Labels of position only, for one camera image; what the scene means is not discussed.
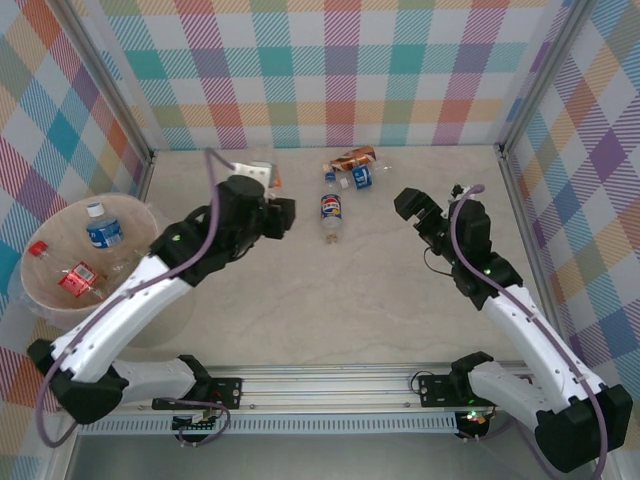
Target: white table surface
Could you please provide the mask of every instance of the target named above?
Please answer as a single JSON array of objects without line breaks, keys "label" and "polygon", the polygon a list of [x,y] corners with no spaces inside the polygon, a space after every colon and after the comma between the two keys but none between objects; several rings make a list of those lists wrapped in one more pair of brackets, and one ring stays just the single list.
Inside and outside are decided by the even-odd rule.
[{"label": "white table surface", "polygon": [[[377,149],[393,173],[370,191],[344,193],[344,237],[327,245],[319,225],[321,165],[346,150],[277,150],[284,193],[297,202],[292,230],[284,240],[261,239],[245,258],[204,280],[193,316],[177,337],[152,349],[128,349],[127,356],[189,353],[205,365],[351,364],[450,362],[483,350],[498,360],[519,359],[511,341],[450,278],[425,267],[426,244],[393,208],[405,186],[444,207],[454,183],[484,183],[479,199],[492,220],[494,250],[534,291],[493,148]],[[246,151],[223,155],[248,159]],[[147,201],[172,221],[208,203],[203,154],[160,153]],[[443,259],[429,259],[447,268]]]}]

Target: red bottle cap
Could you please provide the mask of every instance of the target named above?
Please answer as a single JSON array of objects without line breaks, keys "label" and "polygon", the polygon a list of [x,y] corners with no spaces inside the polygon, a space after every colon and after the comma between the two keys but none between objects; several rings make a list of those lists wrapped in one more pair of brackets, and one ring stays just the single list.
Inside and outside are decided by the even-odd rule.
[{"label": "red bottle cap", "polygon": [[49,248],[49,245],[47,245],[42,240],[40,240],[39,242],[36,242],[33,245],[31,245],[28,251],[31,255],[39,257],[40,254],[44,252],[47,248]]}]

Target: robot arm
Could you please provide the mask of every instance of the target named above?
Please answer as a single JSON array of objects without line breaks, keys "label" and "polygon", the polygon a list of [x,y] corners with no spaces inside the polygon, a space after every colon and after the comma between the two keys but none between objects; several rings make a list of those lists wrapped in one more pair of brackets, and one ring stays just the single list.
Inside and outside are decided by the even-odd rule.
[{"label": "robot arm", "polygon": [[295,218],[295,202],[269,199],[266,191],[271,180],[268,164],[234,164],[234,175],[218,185],[217,234],[198,262],[113,306],[69,349],[78,332],[107,308],[111,299],[126,296],[133,287],[193,257],[209,230],[210,206],[199,207],[185,220],[167,227],[136,270],[83,323],[54,342],[37,340],[29,347],[31,360],[43,374],[66,352],[50,386],[78,423],[93,423],[118,405],[133,401],[161,397],[211,400],[211,378],[192,356],[157,363],[123,362],[116,357],[158,312],[210,273],[243,257],[261,236],[283,238]]},{"label": "robot arm", "polygon": [[[442,255],[451,264],[458,290],[514,342],[539,387],[507,373],[483,352],[454,362],[449,375],[451,384],[461,403],[483,398],[522,422],[535,433],[547,460],[558,470],[569,472],[599,455],[599,426],[585,385],[594,392],[603,412],[608,451],[624,443],[633,405],[631,396],[622,385],[605,385],[554,331],[523,286],[522,278],[509,262],[492,252],[491,222],[482,204],[475,200],[468,200],[460,209],[456,227],[458,245],[473,268],[497,283],[502,291],[463,265],[452,243],[450,223],[457,199],[465,192],[458,185],[454,187],[448,213],[424,192],[411,188],[398,195],[394,203],[403,219],[409,220],[414,215],[418,218],[414,228],[420,237],[436,255]],[[509,294],[535,317],[529,318],[508,298]],[[540,327],[551,334],[560,351]],[[576,378],[563,357],[579,367],[580,378]]]}]

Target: plaid wall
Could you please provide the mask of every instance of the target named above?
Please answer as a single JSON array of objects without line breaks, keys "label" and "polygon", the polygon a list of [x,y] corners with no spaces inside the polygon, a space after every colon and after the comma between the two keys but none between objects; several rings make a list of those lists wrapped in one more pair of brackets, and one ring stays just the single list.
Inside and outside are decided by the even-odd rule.
[{"label": "plaid wall", "polygon": [[507,134],[509,133],[509,129],[513,125],[513,120],[515,119],[517,113],[520,111],[520,107],[522,106],[522,102],[527,95],[531,91],[531,88],[535,84],[538,79],[538,74],[540,73],[540,69],[542,65],[544,65],[545,60],[549,54],[551,49],[551,45],[557,38],[562,26],[564,25],[567,16],[569,15],[569,11],[571,10],[571,6],[575,3],[576,0],[562,0],[562,6],[558,10],[556,17],[553,19],[553,23],[551,24],[551,28],[547,32],[547,36],[542,42],[542,46],[536,55],[535,60],[531,64],[529,68],[529,72],[527,73],[524,82],[520,86],[520,90],[518,91],[518,96],[515,101],[511,105],[511,109],[509,110],[509,114],[507,115],[507,119],[500,130],[500,135],[498,135],[498,143],[503,143]]},{"label": "plaid wall", "polygon": [[[640,399],[640,1],[601,0],[513,169],[575,352]],[[640,449],[635,409],[627,448]]]},{"label": "plaid wall", "polygon": [[494,143],[562,1],[74,3],[150,143],[193,149]]},{"label": "plaid wall", "polygon": [[95,193],[135,193],[142,168],[44,0],[1,1],[0,480],[36,478],[51,454],[34,429],[40,375],[25,349],[58,334],[9,302],[9,276],[50,215]]}]

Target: trash bin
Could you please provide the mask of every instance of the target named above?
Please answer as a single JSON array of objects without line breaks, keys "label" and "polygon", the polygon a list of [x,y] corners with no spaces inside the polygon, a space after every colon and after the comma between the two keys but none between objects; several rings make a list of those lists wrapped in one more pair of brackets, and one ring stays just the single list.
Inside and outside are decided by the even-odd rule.
[{"label": "trash bin", "polygon": [[[145,251],[168,225],[168,221],[158,212],[135,197],[123,194],[104,194],[80,200],[53,215],[36,231],[27,248],[42,240],[55,246],[56,254],[64,258],[81,258],[99,272],[109,270],[99,249],[94,248],[85,230],[87,205],[101,202],[110,215],[115,216],[123,233],[123,250],[133,255]],[[68,292],[59,285],[59,274],[42,268],[39,260],[24,252],[20,265],[19,283],[12,288],[13,296],[51,325],[63,330],[71,330],[82,322],[97,305],[84,308],[69,308]],[[151,347],[166,343],[184,328],[193,313],[192,292],[177,299],[160,312],[129,344],[132,347]]]}]

